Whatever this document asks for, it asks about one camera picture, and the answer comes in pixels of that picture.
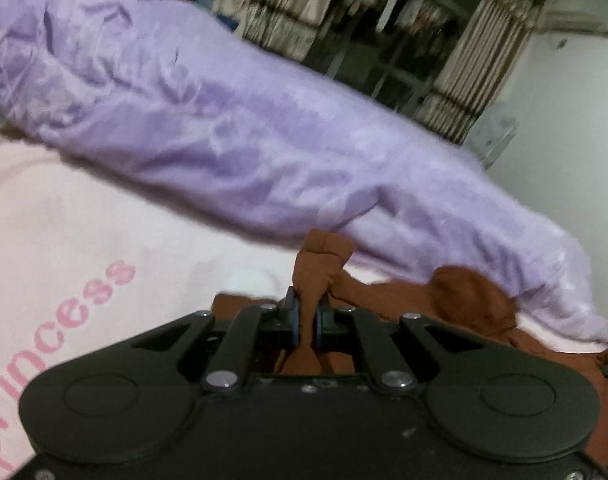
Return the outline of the rust brown garment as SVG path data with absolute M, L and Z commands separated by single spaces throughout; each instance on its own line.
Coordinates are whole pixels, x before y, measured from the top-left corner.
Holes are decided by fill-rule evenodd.
M 292 352 L 282 351 L 269 367 L 281 375 L 351 374 L 353 359 L 331 352 L 318 356 L 310 348 L 313 312 L 327 292 L 333 307 L 357 307 L 376 313 L 386 321 L 396 321 L 405 312 L 418 312 L 462 328 L 533 356 L 558 362 L 584 375 L 599 393 L 601 415 L 587 453 L 608 467 L 608 351 L 558 351 L 543 336 L 518 326 L 516 302 L 482 275 L 461 266 L 442 266 L 425 284 L 399 280 L 365 284 L 351 276 L 344 266 L 355 246 L 346 237 L 311 230 L 299 250 L 293 270 L 295 292 L 301 298 L 302 343 Z

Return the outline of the white wall air conditioner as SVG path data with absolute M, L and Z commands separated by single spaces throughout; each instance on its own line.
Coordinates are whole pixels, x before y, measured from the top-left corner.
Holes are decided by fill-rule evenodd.
M 608 38 L 608 21 L 584 11 L 550 10 L 540 16 L 537 30 L 542 34 Z

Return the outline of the beige striped curtain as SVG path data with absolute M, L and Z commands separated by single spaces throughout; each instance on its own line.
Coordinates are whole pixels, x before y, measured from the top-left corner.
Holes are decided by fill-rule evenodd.
M 243 38 L 296 62 L 305 60 L 331 0 L 251 0 Z
M 494 102 L 535 32 L 546 0 L 482 0 L 415 120 L 462 144 Z

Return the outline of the open wardrobe with hanging clothes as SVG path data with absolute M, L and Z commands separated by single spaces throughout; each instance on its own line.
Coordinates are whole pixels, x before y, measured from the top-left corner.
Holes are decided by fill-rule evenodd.
M 412 117 L 482 0 L 331 0 L 304 64 Z

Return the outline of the lavender purple duvet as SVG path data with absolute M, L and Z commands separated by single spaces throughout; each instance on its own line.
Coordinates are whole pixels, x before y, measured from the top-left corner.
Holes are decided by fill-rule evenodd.
M 185 0 L 0 0 L 0 112 L 31 139 L 241 228 L 341 233 L 426 280 L 465 266 L 608 342 L 580 244 L 462 148 Z

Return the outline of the beige striped left curtain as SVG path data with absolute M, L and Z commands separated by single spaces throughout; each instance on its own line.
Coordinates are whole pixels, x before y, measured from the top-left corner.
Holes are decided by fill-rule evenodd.
M 251 0 L 243 38 L 296 62 L 305 60 L 331 0 Z

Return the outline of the pale blue plastic bag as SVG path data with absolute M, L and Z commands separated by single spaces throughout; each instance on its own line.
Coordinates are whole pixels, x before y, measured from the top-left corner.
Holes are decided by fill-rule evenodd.
M 516 137 L 520 123 L 505 102 L 491 104 L 466 135 L 462 148 L 489 169 Z

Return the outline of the pink princess blanket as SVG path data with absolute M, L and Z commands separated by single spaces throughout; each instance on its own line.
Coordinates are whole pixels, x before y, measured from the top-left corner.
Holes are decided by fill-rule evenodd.
M 0 144 L 0 479 L 32 457 L 18 400 L 36 374 L 221 292 L 281 298 L 297 251 L 48 148 Z

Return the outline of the beige striped right curtain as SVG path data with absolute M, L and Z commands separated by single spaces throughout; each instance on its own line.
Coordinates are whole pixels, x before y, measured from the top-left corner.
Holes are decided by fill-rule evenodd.
M 415 120 L 462 144 L 494 102 L 535 32 L 546 0 L 482 0 Z

